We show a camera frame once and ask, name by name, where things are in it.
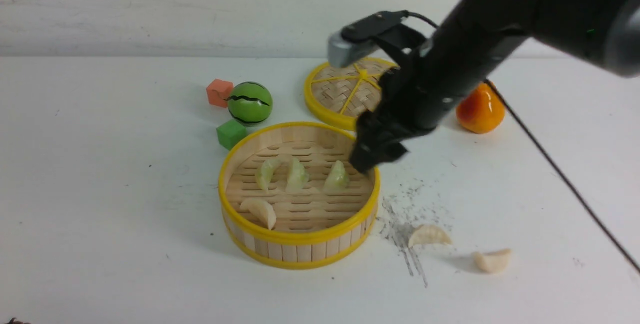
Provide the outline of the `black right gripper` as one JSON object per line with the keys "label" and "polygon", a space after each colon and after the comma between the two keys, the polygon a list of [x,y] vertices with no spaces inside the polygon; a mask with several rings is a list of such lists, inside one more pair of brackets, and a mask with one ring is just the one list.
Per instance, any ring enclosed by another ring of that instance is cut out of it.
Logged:
{"label": "black right gripper", "polygon": [[460,1],[430,37],[425,56],[388,76],[382,101],[358,118],[352,167],[366,174],[400,160],[409,152],[404,140],[434,131],[527,38],[514,24],[484,28]]}

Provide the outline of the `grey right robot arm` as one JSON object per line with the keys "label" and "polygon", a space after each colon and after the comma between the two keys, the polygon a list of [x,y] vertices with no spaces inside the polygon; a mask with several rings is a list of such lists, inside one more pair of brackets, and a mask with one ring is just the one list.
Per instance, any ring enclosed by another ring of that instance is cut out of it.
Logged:
{"label": "grey right robot arm", "polygon": [[380,11],[342,29],[356,51],[382,49],[397,67],[381,77],[381,101],[356,120],[350,164],[366,173],[395,162],[404,140],[430,134],[523,42],[533,38],[620,77],[639,74],[639,0],[460,0],[427,38]]}

